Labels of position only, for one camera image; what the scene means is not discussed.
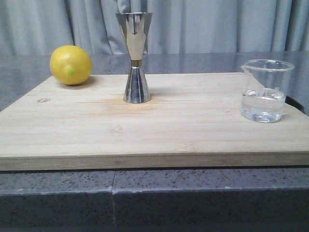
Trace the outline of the grey pleated curtain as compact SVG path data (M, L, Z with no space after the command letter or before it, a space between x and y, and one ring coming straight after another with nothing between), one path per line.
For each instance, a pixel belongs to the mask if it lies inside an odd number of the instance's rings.
M127 52L117 13L152 13L148 54L307 51L306 0L3 0L0 53L49 55L72 44Z

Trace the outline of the steel hourglass jigger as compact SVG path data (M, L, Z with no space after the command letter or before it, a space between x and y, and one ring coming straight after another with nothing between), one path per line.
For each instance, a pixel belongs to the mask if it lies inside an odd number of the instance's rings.
M142 70L142 57L152 14L118 13L116 17L131 60L123 99L132 104L148 102L151 100L151 94Z

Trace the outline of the light wooden cutting board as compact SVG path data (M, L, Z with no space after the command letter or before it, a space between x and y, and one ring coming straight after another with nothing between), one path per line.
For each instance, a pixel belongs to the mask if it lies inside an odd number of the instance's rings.
M3 171L307 165L309 118L244 118L245 74L146 76L151 101L123 101L126 75L81 86L50 77L0 113Z

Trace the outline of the yellow lemon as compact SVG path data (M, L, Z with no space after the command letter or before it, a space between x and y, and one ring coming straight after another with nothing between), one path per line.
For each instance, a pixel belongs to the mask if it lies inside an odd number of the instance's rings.
M79 85L85 82L92 69L90 55L78 46L61 46L53 51L50 58L51 74L65 85Z

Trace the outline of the clear glass beaker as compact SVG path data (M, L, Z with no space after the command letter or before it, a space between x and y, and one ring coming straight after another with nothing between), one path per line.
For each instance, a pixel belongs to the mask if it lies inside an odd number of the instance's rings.
M240 106L242 116L261 123L280 121L295 66L286 61L254 59L241 68L246 74Z

